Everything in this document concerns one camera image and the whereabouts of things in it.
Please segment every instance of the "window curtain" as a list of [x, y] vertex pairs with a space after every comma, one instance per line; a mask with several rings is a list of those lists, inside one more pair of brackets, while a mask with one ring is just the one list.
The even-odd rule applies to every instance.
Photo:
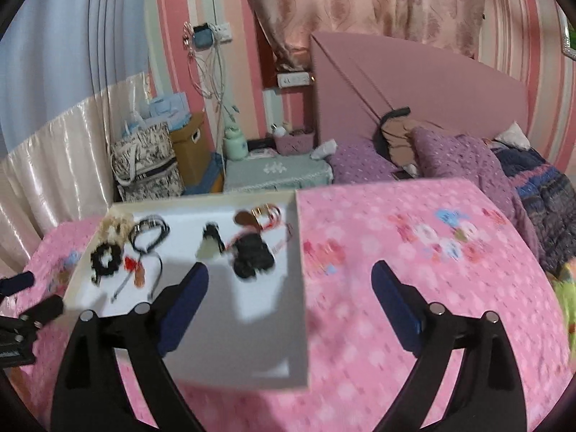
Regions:
[[251, 0], [251, 4], [279, 67], [308, 69], [313, 31], [382, 34], [475, 57], [485, 0]]
[[25, 0], [0, 41], [0, 276], [113, 200], [109, 145], [148, 97], [144, 0]]

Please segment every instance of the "white box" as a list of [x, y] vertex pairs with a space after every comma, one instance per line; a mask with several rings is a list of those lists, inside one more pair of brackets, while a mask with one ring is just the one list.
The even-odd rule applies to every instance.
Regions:
[[[241, 230], [233, 222], [234, 214], [266, 203], [280, 208], [283, 222], [292, 226], [292, 237], [275, 255], [275, 268], [270, 273], [258, 274], [256, 279], [238, 278], [231, 267], [232, 255], [204, 262], [210, 274], [208, 292], [179, 348], [164, 358], [174, 379], [238, 390], [307, 386], [304, 282], [296, 192], [182, 197], [119, 204], [110, 209], [112, 214], [132, 213], [135, 220], [158, 214], [170, 226], [168, 238], [157, 249], [164, 267], [154, 294], [157, 297], [164, 287], [178, 284], [192, 268], [207, 222], [218, 223], [226, 243]], [[272, 249], [287, 239], [287, 228], [282, 225], [262, 236]], [[130, 281], [117, 301], [111, 303], [110, 297], [126, 271], [121, 269], [115, 276], [103, 278], [100, 287], [93, 285], [90, 254], [97, 245], [93, 237], [64, 295], [68, 315], [65, 319], [69, 321], [76, 321], [86, 309], [94, 310], [101, 317], [127, 313], [146, 300], [153, 284], [158, 262], [145, 257], [142, 260], [146, 269], [145, 287], [138, 289]], [[125, 255], [136, 255], [129, 243]]]

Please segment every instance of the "green bottle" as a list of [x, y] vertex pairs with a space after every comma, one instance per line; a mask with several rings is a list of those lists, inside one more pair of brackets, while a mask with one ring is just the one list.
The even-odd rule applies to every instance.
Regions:
[[248, 155], [248, 144], [242, 130], [237, 125], [231, 125], [224, 132], [224, 151], [232, 161], [240, 161]]

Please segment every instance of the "pink floral curtain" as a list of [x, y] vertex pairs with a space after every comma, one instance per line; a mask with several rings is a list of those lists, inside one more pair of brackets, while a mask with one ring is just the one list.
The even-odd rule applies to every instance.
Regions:
[[313, 31], [384, 36], [475, 57], [485, 0], [251, 0], [284, 69], [310, 66]]

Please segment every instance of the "cardboard box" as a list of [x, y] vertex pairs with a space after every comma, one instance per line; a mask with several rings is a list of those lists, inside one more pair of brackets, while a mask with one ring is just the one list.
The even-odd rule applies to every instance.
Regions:
[[184, 186], [198, 185], [211, 160], [203, 125], [204, 114], [195, 113], [186, 126], [170, 133]]

